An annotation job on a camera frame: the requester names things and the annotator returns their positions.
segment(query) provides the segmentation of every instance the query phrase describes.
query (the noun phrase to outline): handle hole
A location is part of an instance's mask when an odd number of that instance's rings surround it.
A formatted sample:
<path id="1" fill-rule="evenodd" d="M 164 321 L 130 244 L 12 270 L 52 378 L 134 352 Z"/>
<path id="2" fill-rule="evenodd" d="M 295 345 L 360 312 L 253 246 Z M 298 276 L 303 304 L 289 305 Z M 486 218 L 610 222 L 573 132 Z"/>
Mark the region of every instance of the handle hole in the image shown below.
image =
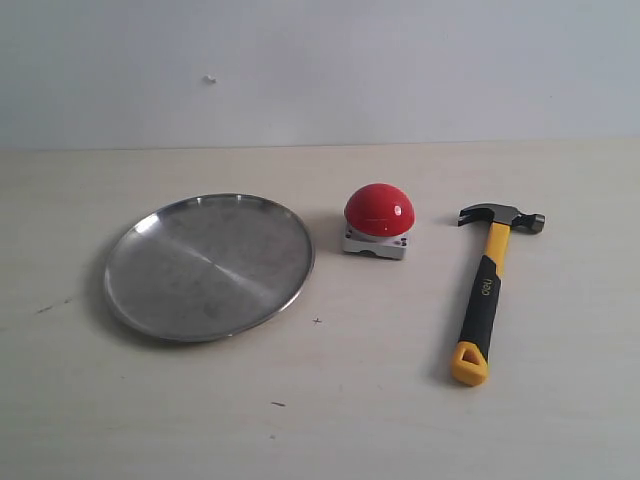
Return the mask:
<path id="1" fill-rule="evenodd" d="M 473 365 L 480 365 L 480 359 L 473 350 L 465 350 L 462 354 L 462 361 L 472 363 Z"/>

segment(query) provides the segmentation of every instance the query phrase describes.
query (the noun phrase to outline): red dome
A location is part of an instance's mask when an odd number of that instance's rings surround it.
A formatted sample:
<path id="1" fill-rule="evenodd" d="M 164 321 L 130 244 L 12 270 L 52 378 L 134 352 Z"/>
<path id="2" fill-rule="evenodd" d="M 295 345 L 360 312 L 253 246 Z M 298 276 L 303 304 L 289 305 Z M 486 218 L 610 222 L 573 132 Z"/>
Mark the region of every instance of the red dome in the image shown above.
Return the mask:
<path id="1" fill-rule="evenodd" d="M 351 195 L 344 216 L 356 230 L 376 237 L 401 235 L 416 219 L 409 197 L 386 183 L 372 183 Z"/>

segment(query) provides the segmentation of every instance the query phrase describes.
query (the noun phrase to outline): hammer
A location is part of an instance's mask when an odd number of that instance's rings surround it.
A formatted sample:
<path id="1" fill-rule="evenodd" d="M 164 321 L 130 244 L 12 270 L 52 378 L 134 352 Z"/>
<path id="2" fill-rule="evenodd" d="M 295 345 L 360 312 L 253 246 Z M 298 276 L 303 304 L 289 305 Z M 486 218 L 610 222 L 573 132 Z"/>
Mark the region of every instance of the hammer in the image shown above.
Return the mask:
<path id="1" fill-rule="evenodd" d="M 491 224 L 489 238 L 451 361 L 454 378 L 470 386 L 480 385 L 489 376 L 489 343 L 511 229 L 540 233 L 545 218 L 537 213 L 525 215 L 515 207 L 481 203 L 461 210 L 458 226 L 478 220 Z"/>

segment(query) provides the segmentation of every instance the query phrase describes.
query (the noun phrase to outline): round tray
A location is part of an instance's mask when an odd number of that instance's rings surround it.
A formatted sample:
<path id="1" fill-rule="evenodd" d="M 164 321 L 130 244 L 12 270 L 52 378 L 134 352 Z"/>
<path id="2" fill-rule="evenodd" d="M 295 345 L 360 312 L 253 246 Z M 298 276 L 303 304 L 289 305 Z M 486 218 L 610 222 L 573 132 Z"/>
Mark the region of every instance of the round tray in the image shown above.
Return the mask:
<path id="1" fill-rule="evenodd" d="M 140 220 L 116 244 L 107 301 L 147 335 L 202 342 L 284 310 L 311 273 L 314 249 L 291 210 L 252 195 L 205 195 Z"/>

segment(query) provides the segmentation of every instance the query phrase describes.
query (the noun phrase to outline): table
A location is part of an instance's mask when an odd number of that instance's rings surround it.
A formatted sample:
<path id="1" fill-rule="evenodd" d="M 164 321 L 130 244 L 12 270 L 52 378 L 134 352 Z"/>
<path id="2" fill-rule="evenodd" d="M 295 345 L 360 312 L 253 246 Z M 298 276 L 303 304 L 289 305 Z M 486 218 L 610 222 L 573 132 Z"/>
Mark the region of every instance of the table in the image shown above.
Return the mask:
<path id="1" fill-rule="evenodd" d="M 2 153 L 2 477 L 637 477 L 639 156 L 640 139 Z M 401 262 L 340 251 L 346 200 L 376 181 L 415 205 Z M 114 241 L 216 192 L 307 223 L 299 299 L 214 343 L 116 324 Z M 447 364 L 486 236 L 454 222 L 479 202 L 547 226 L 512 235 L 491 377 L 471 389 Z"/>

